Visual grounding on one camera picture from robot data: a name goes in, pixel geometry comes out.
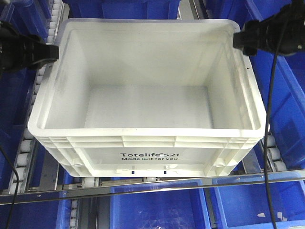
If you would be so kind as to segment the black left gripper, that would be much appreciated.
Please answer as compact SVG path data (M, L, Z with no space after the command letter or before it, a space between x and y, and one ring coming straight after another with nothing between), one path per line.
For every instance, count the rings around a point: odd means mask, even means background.
M46 44L38 35L24 36L12 24L0 21L0 70L39 70L59 59L59 47Z

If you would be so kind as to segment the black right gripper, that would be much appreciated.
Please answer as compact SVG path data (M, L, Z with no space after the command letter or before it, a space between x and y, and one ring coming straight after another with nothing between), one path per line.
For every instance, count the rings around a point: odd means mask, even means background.
M257 49L289 56L305 51L305 6L287 4L280 11L260 21L248 21L234 34L233 47L243 48L243 55L256 56Z

